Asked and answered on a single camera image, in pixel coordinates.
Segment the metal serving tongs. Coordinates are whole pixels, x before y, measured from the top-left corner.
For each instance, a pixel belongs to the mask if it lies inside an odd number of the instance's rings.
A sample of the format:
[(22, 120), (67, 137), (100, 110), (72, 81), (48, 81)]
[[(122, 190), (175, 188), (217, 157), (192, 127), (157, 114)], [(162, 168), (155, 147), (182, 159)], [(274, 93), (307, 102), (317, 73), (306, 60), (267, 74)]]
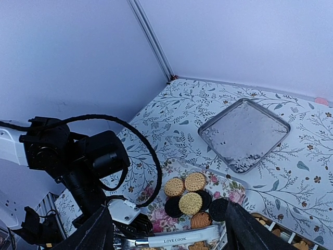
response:
[(184, 245), (200, 241), (212, 241), (220, 237), (218, 225), (208, 226), (201, 229), (186, 231), (175, 231), (168, 233), (157, 233), (142, 239), (128, 239), (120, 234), (115, 234), (114, 249), (136, 249), (140, 247), (166, 247), (173, 245)]

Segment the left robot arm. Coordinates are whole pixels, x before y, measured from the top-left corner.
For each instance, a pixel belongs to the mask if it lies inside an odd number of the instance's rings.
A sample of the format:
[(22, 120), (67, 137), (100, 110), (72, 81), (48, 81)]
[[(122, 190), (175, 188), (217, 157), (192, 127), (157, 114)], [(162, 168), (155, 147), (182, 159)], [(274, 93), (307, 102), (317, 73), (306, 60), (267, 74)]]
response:
[(55, 118), (35, 117), (29, 127), (2, 121), (1, 127), (22, 134), (14, 140), (14, 155), (19, 164), (45, 171), (62, 183), (81, 210), (73, 222), (78, 231), (88, 229), (94, 219), (110, 219), (106, 207), (111, 191), (101, 179), (120, 172), (124, 182), (130, 161), (114, 132), (108, 130), (87, 136), (71, 132), (67, 122)]

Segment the metal tin lid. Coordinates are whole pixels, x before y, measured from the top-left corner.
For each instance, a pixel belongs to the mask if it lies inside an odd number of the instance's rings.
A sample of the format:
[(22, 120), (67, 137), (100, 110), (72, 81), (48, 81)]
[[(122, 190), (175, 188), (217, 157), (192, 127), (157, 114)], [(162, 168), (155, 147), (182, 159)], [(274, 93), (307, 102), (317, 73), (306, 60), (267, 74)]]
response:
[(241, 98), (204, 123), (198, 134), (233, 172), (245, 173), (271, 153), (290, 130), (272, 111)]

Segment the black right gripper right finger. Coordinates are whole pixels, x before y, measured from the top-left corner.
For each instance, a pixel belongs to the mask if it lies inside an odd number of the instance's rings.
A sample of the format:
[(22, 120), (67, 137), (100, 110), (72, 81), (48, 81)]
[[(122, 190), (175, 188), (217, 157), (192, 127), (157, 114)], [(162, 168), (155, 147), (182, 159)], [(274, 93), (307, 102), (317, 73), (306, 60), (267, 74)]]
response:
[(228, 203), (225, 224), (229, 249), (296, 249), (271, 233), (237, 203)]

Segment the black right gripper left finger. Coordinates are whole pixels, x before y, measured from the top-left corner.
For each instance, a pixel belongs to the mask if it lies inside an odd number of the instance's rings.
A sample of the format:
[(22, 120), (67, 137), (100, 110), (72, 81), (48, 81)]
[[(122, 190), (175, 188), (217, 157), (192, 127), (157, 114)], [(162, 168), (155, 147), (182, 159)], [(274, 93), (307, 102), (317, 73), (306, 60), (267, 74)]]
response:
[(111, 214), (108, 208), (101, 206), (73, 234), (52, 249), (114, 249), (113, 240), (114, 226)]

